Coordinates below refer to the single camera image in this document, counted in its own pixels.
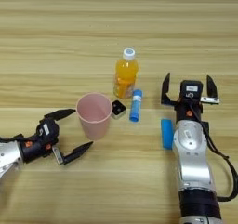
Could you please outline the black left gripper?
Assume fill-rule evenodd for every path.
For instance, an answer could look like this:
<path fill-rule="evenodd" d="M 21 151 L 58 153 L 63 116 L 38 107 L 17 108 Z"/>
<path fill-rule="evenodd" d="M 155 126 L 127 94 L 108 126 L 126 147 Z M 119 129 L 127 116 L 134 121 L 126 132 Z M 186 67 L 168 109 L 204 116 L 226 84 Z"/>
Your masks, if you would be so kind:
<path fill-rule="evenodd" d="M 75 113 L 75 109 L 57 110 L 45 115 L 45 118 L 51 118 L 53 120 L 64 119 L 71 114 Z M 38 158 L 47 157 L 52 151 L 52 147 L 59 142 L 59 133 L 53 132 L 51 134 L 34 134 L 31 137 L 23 138 L 20 141 L 20 148 L 23 155 L 23 161 L 30 163 Z M 93 144 L 92 141 L 76 147 L 73 151 L 63 157 L 63 163 L 66 165 L 75 159 L 81 157 Z"/>

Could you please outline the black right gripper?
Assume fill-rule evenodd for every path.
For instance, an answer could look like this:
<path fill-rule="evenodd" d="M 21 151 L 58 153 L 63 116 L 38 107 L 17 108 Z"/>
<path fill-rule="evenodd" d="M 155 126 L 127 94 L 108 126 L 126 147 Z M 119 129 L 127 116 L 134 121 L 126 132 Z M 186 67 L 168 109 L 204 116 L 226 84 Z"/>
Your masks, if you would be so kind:
<path fill-rule="evenodd" d="M 218 91 L 211 76 L 206 77 L 206 91 L 208 97 L 201 97 L 201 99 L 178 99 L 173 101 L 167 95 L 169 91 L 170 74 L 165 77 L 162 84 L 161 103 L 172 106 L 176 111 L 176 122 L 182 120 L 195 121 L 200 123 L 202 121 L 201 114 L 203 113 L 203 105 L 219 105 Z"/>

